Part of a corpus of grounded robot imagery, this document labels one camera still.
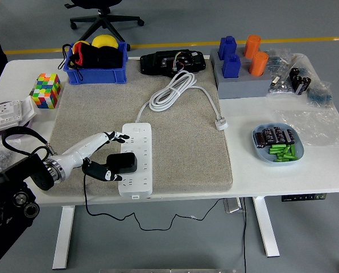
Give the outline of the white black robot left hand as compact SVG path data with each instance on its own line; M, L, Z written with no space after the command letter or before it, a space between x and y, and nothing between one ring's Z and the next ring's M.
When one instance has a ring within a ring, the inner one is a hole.
M108 144L110 141L125 143L129 138L128 135L116 131L97 133L76 143L62 155L54 155L50 159L57 165L60 180L65 181L69 178L74 168L81 167L84 159L91 157L103 145Z

